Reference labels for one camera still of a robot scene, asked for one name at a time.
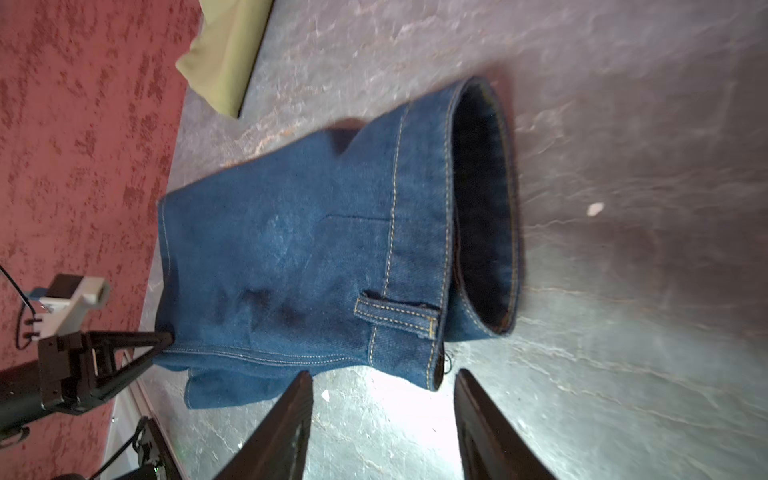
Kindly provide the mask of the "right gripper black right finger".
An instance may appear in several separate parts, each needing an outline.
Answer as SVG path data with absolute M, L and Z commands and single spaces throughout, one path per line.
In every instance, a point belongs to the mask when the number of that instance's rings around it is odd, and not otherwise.
M 467 369 L 456 376 L 454 412 L 466 479 L 555 479 Z

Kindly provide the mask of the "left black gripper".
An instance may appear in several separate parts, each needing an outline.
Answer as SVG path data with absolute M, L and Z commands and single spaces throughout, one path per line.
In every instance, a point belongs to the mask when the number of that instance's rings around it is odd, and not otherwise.
M 1 372 L 1 436 L 25 438 L 31 423 L 53 413 L 81 415 L 107 403 L 173 341 L 168 332 L 107 331 L 39 341 L 35 361 Z

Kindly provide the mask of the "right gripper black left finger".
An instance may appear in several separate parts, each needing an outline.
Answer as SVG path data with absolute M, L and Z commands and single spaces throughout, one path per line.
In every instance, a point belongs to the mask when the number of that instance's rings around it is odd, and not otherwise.
M 312 410 L 312 377 L 301 371 L 215 479 L 302 479 Z

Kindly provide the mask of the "blue denim skirt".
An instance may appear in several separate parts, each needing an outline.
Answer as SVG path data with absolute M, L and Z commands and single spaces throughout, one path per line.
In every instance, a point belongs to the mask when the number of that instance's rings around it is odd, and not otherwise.
M 445 346 L 511 333 L 522 279 L 502 105 L 472 77 L 168 193 L 159 364 L 191 409 L 367 366 L 435 391 Z

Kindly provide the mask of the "olive green skirt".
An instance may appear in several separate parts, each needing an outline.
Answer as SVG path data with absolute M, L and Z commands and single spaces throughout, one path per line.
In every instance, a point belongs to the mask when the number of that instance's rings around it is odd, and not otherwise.
M 202 27 L 176 68 L 217 113 L 239 116 L 274 2 L 200 3 Z

